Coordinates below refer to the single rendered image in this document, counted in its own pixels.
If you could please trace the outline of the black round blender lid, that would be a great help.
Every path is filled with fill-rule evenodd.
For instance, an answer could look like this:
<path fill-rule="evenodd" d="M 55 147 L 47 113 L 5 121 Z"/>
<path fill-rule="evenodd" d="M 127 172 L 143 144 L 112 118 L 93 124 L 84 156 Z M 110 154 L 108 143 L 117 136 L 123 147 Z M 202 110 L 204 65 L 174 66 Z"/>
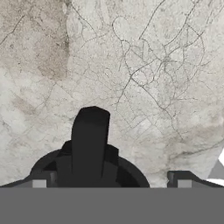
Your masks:
<path fill-rule="evenodd" d="M 102 108 L 82 108 L 73 122 L 71 139 L 39 159 L 31 174 L 48 174 L 50 184 L 57 187 L 147 187 L 140 170 L 108 144 L 109 118 Z"/>

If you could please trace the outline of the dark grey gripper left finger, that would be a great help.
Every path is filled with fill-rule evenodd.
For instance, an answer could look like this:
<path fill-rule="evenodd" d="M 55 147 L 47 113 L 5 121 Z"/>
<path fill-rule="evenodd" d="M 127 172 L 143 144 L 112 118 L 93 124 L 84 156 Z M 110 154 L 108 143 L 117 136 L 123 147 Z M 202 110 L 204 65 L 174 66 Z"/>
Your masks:
<path fill-rule="evenodd" d="M 19 187 L 19 188 L 51 188 L 57 187 L 57 172 L 56 171 L 43 171 L 40 173 L 33 173 L 24 179 L 2 185 L 6 187 Z"/>

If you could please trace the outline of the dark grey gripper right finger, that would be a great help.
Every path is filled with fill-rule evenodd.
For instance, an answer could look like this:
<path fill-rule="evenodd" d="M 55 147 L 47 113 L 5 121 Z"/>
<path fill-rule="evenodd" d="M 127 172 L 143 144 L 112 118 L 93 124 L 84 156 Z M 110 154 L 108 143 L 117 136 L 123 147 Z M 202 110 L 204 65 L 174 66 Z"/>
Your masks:
<path fill-rule="evenodd" d="M 191 171 L 168 171 L 167 178 L 170 188 L 223 188 L 223 185 L 201 179 Z"/>

